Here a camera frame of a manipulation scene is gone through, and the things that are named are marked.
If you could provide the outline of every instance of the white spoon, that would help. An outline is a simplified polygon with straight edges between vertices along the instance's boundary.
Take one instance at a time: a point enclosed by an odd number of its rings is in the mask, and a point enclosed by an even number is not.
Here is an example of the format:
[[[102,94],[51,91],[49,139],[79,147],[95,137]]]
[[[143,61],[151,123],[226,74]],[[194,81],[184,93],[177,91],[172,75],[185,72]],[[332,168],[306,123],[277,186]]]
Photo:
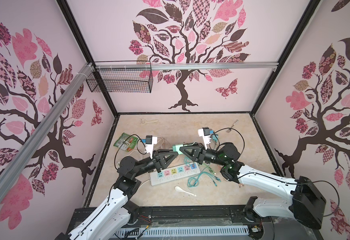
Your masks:
[[[195,197],[196,197],[196,194],[193,194],[193,193],[184,191],[184,190],[181,189],[181,187],[179,187],[179,186],[176,186],[176,187],[175,187],[175,190],[178,191],[178,192],[185,192],[185,193],[191,194],[192,196],[195,196]]]

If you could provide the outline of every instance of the tree mural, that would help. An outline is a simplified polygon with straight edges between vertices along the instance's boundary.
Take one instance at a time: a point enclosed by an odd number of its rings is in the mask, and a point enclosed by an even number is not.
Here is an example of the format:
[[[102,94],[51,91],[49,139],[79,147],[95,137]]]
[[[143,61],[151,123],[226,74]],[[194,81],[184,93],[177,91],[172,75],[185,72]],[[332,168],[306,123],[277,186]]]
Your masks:
[[[240,29],[246,17],[243,0],[212,0],[215,8],[220,5],[215,15],[210,10],[210,0],[143,0],[149,6],[138,13],[145,17],[150,24],[144,25],[133,21],[134,31],[143,45],[132,40],[129,49],[139,55],[138,63],[145,64],[150,61],[160,63],[230,63],[243,62],[249,54],[237,53],[242,51],[249,42],[238,42],[245,29]],[[145,48],[149,54],[142,54]],[[231,73],[229,69],[209,70],[204,73],[201,70],[175,70],[153,71],[153,76],[158,77],[167,84],[177,81],[176,87],[181,94],[181,99],[171,108],[181,106],[183,110],[190,112],[186,106],[197,106],[188,99],[188,93],[184,82],[189,79],[199,81],[204,77],[207,81],[220,78]],[[236,93],[233,81],[228,88],[217,88],[216,91],[227,97],[230,93]]]
[[[47,43],[37,36],[35,40],[38,45],[33,42],[33,34],[28,29],[23,29],[23,35],[16,33],[12,36],[12,46],[20,62],[17,68],[0,53],[0,138],[9,141],[9,145],[24,145],[57,102],[58,96],[63,94],[63,88],[73,79],[71,64],[63,70],[58,54],[52,58],[52,51]],[[43,53],[41,60],[35,60],[38,50]],[[24,69],[24,63],[28,60],[34,60],[29,71]],[[55,180],[60,169],[75,167],[81,170],[84,193],[86,176],[94,171],[94,168],[90,169],[94,155],[84,161],[67,156],[65,149],[71,146],[70,139],[75,137],[71,129],[80,127],[83,123],[79,120],[86,103],[86,99],[80,98],[82,93],[83,85],[48,133],[48,142],[34,153],[30,164],[26,166],[33,169],[28,179],[36,192],[45,194],[45,184]],[[12,109],[8,103],[12,103],[15,108]],[[93,107],[95,116],[91,125],[101,123],[102,109],[94,101]],[[1,146],[0,167],[14,158],[18,152],[15,148]]]
[[[350,38],[340,41],[345,43],[345,55],[350,61]],[[296,121],[295,128],[302,137],[291,156],[275,150],[285,161],[282,164],[284,173],[288,168],[292,177],[294,164],[307,145],[312,144],[319,145],[315,154],[323,154],[323,164],[332,159],[336,161],[335,180],[338,185],[343,183],[345,169],[339,162],[341,152],[350,166],[350,69],[346,68],[346,58],[338,55],[331,44],[319,61],[318,73],[315,62],[304,66],[304,80],[295,84],[297,91],[286,98],[290,107],[297,110],[291,118]],[[345,181],[350,188],[350,167]]]

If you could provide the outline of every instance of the wallpaper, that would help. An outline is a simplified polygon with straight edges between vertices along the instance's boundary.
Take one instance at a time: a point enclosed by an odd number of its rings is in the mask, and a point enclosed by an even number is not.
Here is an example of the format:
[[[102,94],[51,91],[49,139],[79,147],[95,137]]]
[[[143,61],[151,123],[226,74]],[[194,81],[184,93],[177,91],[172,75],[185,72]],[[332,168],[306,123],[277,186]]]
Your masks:
[[[336,186],[339,208],[317,184],[334,213],[321,234],[350,240],[350,1],[323,2],[257,119],[285,174]]]
[[[95,60],[134,60],[132,63],[138,64],[277,61],[306,4],[264,1],[260,5],[246,0],[70,2]],[[94,9],[98,5],[107,13]],[[285,16],[288,23],[276,16],[280,7],[289,8]],[[128,11],[121,14],[119,9]],[[89,19],[93,11],[97,16]],[[266,19],[274,21],[273,31],[259,23]],[[249,111],[270,71],[153,71],[152,93],[110,95],[119,112]],[[143,71],[140,78],[148,75],[149,71]],[[145,101],[136,102],[136,98]]]
[[[9,18],[12,12],[0,10],[0,175],[85,64],[56,3],[24,0],[16,7],[45,12]],[[54,30],[24,23],[33,18],[48,19]],[[2,200],[0,239],[53,239],[66,231],[112,121],[103,96],[82,84]]]

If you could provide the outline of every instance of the silver bar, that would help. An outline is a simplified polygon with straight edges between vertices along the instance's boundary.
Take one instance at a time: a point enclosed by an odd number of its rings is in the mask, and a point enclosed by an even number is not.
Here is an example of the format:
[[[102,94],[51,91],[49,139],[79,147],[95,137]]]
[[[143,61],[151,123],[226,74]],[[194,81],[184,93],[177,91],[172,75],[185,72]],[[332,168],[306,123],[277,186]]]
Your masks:
[[[151,64],[153,71],[191,69],[277,68],[278,62]],[[148,65],[97,65],[96,69],[144,68]]]
[[[0,202],[18,180],[19,175],[24,170],[24,167],[29,162],[34,152],[43,142],[52,126],[67,107],[81,84],[86,80],[87,76],[91,74],[92,70],[93,68],[90,63],[86,63],[86,65],[82,67],[51,111],[47,113],[46,117],[43,118],[42,122],[35,129],[34,133],[19,149],[18,154],[16,154],[14,159],[6,166],[5,170],[0,175]]]

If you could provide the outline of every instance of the beige table surface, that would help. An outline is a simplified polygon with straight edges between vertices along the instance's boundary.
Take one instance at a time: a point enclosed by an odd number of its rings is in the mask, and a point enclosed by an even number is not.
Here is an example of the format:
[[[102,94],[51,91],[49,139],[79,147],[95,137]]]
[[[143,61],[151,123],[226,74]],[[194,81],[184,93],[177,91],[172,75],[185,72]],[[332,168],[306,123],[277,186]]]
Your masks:
[[[140,119],[158,119],[158,122],[140,124]],[[189,142],[203,142],[198,136],[197,130],[202,127],[209,127],[214,131],[221,128],[231,127],[235,120],[239,122],[235,125],[244,137],[245,149],[239,161],[249,166],[265,172],[275,172],[264,145],[256,131],[254,123],[247,113],[235,114],[147,114],[147,115],[121,115],[115,129],[111,147],[105,159],[99,180],[97,182],[90,206],[97,207],[108,195],[110,187],[115,183],[118,174],[114,167],[114,156],[117,147],[113,144],[125,132],[137,134],[141,138],[146,135],[162,136],[171,145]],[[225,130],[218,133],[220,143],[233,142],[238,151],[243,148],[243,141],[235,131],[227,133]],[[139,150],[144,152],[144,147],[139,143]],[[129,152],[120,150],[117,160],[128,155]],[[137,151],[131,154],[136,160],[144,157]],[[179,155],[170,165],[177,166],[183,164],[184,155]],[[249,197],[258,196],[262,198],[278,198],[276,195],[268,193],[259,188],[244,185],[239,188],[235,182],[226,181],[219,172],[219,166],[211,164],[216,172],[216,176],[222,182],[217,182],[217,187],[211,179],[203,175],[197,187],[187,187],[187,177],[172,182],[151,186],[150,182],[145,183],[131,198],[139,206],[176,206],[176,205],[236,205],[246,204]],[[144,182],[149,179],[149,173],[138,176],[137,179]],[[192,192],[197,196],[175,191],[175,186]]]

